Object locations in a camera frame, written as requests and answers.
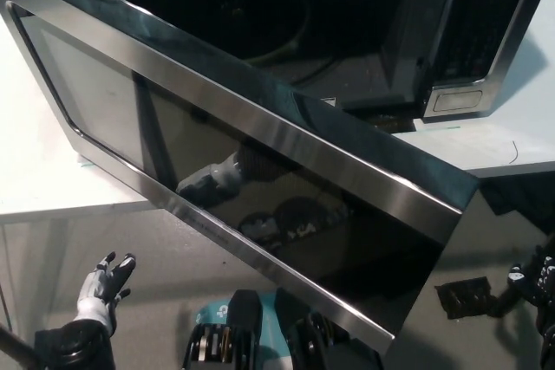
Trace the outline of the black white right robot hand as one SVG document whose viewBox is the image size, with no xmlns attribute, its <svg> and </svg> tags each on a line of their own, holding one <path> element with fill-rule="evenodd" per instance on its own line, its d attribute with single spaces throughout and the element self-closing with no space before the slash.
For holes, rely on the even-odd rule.
<svg viewBox="0 0 555 370">
<path fill-rule="evenodd" d="M 537 246 L 530 263 L 514 264 L 507 282 L 537 309 L 536 327 L 546 347 L 554 347 L 554 255 Z"/>
</svg>

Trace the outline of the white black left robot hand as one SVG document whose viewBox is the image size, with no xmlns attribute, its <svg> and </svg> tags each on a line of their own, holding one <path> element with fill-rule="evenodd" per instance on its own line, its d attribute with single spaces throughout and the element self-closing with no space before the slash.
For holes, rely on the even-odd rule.
<svg viewBox="0 0 555 370">
<path fill-rule="evenodd" d="M 110 263 L 116 258 L 108 253 L 95 268 L 87 274 L 77 300 L 77 315 L 74 321 L 90 320 L 100 323 L 112 336 L 117 328 L 115 309 L 119 302 L 130 294 L 124 289 L 132 275 L 136 258 L 128 253 L 114 267 Z"/>
</svg>

